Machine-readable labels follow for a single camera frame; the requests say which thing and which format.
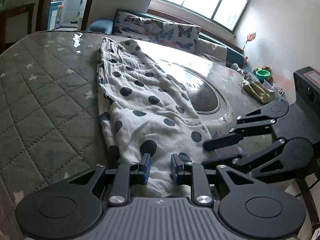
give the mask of white fabric with black dots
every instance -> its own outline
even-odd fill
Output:
[[[182,162],[201,163],[202,144],[210,139],[187,96],[135,40],[104,38],[97,60],[99,119],[108,154],[123,162],[140,162],[151,155],[146,186],[135,186],[139,196],[189,196],[189,186],[175,186],[170,178],[171,155]]]

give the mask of sofa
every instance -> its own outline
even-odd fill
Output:
[[[130,13],[130,14],[136,15],[138,17],[149,18],[149,19],[154,19],[154,20],[158,20],[158,21],[162,21],[162,22],[173,23],[172,21],[154,16],[151,14],[134,12],[134,11],[124,10],[124,9],[117,9],[116,14],[115,14],[115,18],[117,16],[118,12],[125,12],[125,13]],[[93,22],[92,24],[90,24],[87,27],[86,31],[105,33],[105,34],[115,34],[114,33],[115,18],[114,19],[100,18],[100,19],[96,20],[95,22]],[[241,53],[239,53],[238,51],[234,50],[233,48],[227,46],[226,44],[223,44],[222,42],[217,41],[216,39],[214,39],[210,36],[207,36],[201,32],[199,33],[199,38],[203,39],[205,41],[212,42],[214,44],[225,46],[227,48],[227,56],[226,56],[227,63],[230,63],[230,64],[237,63],[240,68],[244,67],[243,55]]]

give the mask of metal screw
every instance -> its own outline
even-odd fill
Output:
[[[114,204],[121,204],[125,201],[125,198],[122,196],[112,196],[109,198],[109,201]]]
[[[236,164],[236,163],[238,163],[238,161],[239,161],[239,158],[234,158],[234,159],[232,160],[232,164]]]
[[[202,195],[196,198],[196,201],[201,203],[201,204],[208,204],[212,201],[212,198],[206,195]]]

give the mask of white bucket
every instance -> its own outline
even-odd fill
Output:
[[[82,19],[83,19],[82,17],[81,17],[81,18],[78,18],[78,28],[77,28],[78,31],[81,30]]]

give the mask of green bowl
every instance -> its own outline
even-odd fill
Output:
[[[260,69],[256,71],[256,76],[259,80],[266,80],[271,76],[268,70]]]

